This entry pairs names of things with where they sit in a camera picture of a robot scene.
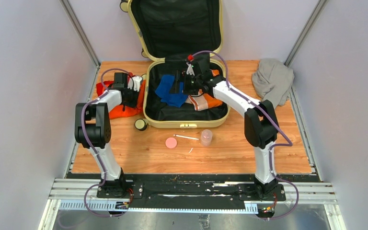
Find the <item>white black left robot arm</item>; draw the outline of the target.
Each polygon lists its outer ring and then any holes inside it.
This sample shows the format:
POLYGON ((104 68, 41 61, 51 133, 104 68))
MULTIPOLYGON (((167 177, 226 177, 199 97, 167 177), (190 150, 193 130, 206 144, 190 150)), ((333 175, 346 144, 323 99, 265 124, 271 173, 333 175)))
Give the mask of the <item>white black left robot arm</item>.
POLYGON ((109 112, 122 104, 136 105, 142 83, 141 76, 116 69, 111 84, 101 82, 103 92, 96 99, 78 103, 75 107, 75 140, 89 150, 100 169, 98 188, 116 198, 124 197, 130 189, 110 146, 112 129, 109 112))

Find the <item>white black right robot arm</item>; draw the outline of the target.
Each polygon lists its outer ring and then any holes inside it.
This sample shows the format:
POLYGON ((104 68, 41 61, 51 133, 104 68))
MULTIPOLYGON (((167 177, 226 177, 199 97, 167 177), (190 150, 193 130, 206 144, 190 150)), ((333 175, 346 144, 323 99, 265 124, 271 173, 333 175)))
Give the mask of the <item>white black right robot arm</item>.
POLYGON ((228 69, 214 76, 210 61, 188 58, 174 65, 174 83, 171 92, 193 94, 202 91, 221 100, 244 119, 244 136, 253 146, 256 172, 254 194, 267 200, 275 192, 279 179, 274 166, 274 146, 279 124, 272 103, 259 101, 234 87, 229 81, 228 69))

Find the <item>orange white patterned garment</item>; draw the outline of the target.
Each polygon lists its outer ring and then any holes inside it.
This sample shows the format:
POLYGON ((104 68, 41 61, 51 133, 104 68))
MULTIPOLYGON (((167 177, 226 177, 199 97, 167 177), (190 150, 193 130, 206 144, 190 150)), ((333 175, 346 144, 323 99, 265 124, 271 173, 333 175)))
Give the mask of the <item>orange white patterned garment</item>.
POLYGON ((195 96, 188 95, 185 101, 187 104, 192 104, 196 111, 203 111, 214 107, 221 106, 223 102, 216 98, 213 98, 209 94, 202 94, 200 90, 195 96))

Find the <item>clear plastic cup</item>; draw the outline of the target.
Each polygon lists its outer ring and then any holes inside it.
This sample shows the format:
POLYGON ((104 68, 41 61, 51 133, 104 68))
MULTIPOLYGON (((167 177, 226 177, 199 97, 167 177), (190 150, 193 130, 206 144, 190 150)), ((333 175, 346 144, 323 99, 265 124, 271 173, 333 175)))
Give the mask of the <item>clear plastic cup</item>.
POLYGON ((201 137, 200 137, 200 142, 201 145, 203 145, 204 147, 207 147, 211 144, 213 138, 213 134, 212 131, 209 129, 205 129, 201 132, 201 137))

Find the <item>blue garment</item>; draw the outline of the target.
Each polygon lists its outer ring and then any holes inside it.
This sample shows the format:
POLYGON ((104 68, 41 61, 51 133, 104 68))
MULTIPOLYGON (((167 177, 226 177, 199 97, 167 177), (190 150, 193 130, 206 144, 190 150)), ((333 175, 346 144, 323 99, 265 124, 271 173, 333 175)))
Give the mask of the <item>blue garment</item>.
POLYGON ((170 93, 173 86, 174 76, 163 75, 155 93, 161 98, 161 102, 167 103, 168 106, 180 108, 188 98, 188 95, 183 94, 184 83, 179 82, 179 92, 170 93))

